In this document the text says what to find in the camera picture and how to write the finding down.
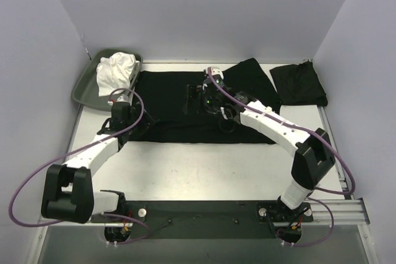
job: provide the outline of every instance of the white cloth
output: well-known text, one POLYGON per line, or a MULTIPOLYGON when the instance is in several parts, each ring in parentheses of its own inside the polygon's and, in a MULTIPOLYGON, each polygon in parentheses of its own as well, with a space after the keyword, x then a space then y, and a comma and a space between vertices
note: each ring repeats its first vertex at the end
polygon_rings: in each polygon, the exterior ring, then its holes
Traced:
POLYGON ((110 58, 101 58, 97 67, 99 96, 108 96, 117 88, 131 86, 132 72, 137 67, 135 55, 115 53, 110 58))

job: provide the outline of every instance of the white wall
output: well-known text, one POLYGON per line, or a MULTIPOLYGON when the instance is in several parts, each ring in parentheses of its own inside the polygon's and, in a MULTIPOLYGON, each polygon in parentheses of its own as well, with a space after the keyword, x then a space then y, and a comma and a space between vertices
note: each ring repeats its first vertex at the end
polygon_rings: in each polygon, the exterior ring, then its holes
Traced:
POLYGON ((346 0, 314 62, 337 147, 364 197, 381 263, 395 263, 396 0, 346 0))
POLYGON ((296 62, 312 58, 344 0, 61 0, 91 54, 296 62))
MULTIPOLYGON (((0 7, 0 262, 21 264, 35 230, 13 224, 9 199, 29 173, 66 151, 76 116, 71 90, 88 56, 59 0, 0 7)), ((43 178, 18 198, 19 219, 37 222, 43 178)))

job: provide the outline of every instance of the table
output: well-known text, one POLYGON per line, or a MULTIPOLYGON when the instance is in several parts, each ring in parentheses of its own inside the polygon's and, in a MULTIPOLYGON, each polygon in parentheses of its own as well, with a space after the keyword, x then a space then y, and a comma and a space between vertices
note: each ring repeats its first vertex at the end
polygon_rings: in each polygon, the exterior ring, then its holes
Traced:
MULTIPOLYGON (((142 71, 225 70, 234 64, 143 64, 142 71)), ((282 64, 261 64, 269 70, 282 64)), ((317 106, 282 106, 297 125, 323 128, 317 106)), ((82 108, 72 149, 92 141, 110 113, 82 108)), ((279 145, 128 142, 93 177, 93 188, 117 190, 127 200, 275 200, 291 182, 293 158, 279 145)), ((341 191, 334 166, 321 187, 341 191)), ((343 196, 315 191, 318 199, 343 196)))

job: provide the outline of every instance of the black fabric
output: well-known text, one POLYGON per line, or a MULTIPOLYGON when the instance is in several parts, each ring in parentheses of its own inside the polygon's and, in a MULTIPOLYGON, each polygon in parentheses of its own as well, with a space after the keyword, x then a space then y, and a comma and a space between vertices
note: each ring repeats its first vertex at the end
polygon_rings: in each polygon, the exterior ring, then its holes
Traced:
POLYGON ((282 104, 327 106, 326 93, 312 62, 276 67, 270 73, 282 104))
MULTIPOLYGON (((279 113, 280 100, 269 78, 255 59, 249 59, 223 72, 227 87, 245 91, 279 113)), ((140 141, 178 143, 273 143, 252 128, 236 125, 232 133, 222 132, 218 117, 207 114, 185 115, 186 85, 200 85, 204 73, 147 72, 139 75, 136 92, 147 110, 160 122, 140 141)))

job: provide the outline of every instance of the gray tray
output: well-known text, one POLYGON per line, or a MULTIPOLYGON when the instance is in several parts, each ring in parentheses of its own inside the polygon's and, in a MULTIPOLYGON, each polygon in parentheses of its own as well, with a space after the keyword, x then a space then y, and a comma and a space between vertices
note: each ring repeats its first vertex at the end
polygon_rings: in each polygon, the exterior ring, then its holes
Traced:
POLYGON ((134 69, 132 73, 131 87, 135 87, 137 77, 142 68, 143 58, 141 55, 133 53, 130 50, 125 49, 103 49, 99 51, 95 57, 90 61, 89 65, 85 68, 84 72, 80 76, 72 92, 72 99, 78 103, 89 108, 97 109, 100 111, 111 111, 111 106, 107 103, 107 96, 98 96, 99 87, 97 84, 97 66, 100 62, 100 58, 109 58, 117 52, 123 52, 126 54, 133 54, 136 57, 139 65, 134 69))

